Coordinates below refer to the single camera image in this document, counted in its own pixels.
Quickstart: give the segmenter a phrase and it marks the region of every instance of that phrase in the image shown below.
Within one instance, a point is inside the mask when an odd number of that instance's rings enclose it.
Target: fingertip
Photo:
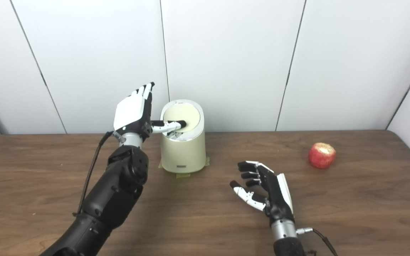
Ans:
[[[232,188],[238,188],[238,187],[241,187],[241,185],[240,184],[238,184],[238,182],[236,182],[236,181],[231,181],[230,182],[230,184],[229,184]]]
[[[177,123],[179,123],[181,125],[181,128],[184,128],[187,125],[186,121],[184,121],[184,120],[179,120],[179,121],[177,121]]]

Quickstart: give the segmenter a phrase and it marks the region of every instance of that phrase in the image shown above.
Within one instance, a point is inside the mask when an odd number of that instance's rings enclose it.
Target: wooden table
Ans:
[[[100,134],[0,135],[0,255],[38,255],[73,222]],[[309,147],[332,144],[328,170],[308,164]],[[210,166],[188,178],[158,169],[159,137],[143,145],[148,183],[101,256],[274,255],[268,219],[229,186],[257,160],[284,172],[297,227],[326,235],[340,256],[410,255],[410,149],[389,131],[207,133]],[[91,185],[117,147],[101,150]],[[314,234],[305,250],[331,253]]]

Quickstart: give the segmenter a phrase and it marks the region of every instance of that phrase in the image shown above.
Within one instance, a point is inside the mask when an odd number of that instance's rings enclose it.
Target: apple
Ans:
[[[309,162],[317,168],[326,169],[335,160],[336,151],[329,144],[318,142],[309,150]]]

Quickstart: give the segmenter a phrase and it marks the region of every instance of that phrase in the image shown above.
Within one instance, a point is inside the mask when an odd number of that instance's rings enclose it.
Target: cylindrical container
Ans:
[[[164,106],[164,121],[186,121],[186,127],[163,133],[161,165],[172,173],[192,173],[205,166],[205,123],[202,107],[191,100],[175,100]]]

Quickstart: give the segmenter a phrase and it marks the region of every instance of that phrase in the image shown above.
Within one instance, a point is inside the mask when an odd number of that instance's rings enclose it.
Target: black robotic forearm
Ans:
[[[297,237],[292,209],[281,193],[277,176],[265,166],[257,167],[262,187],[268,191],[268,202],[264,209],[270,219],[273,251],[276,256],[304,256],[303,246]]]
[[[113,229],[127,218],[147,180],[148,156],[138,147],[121,146],[83,202],[69,229],[41,256],[95,256]]]

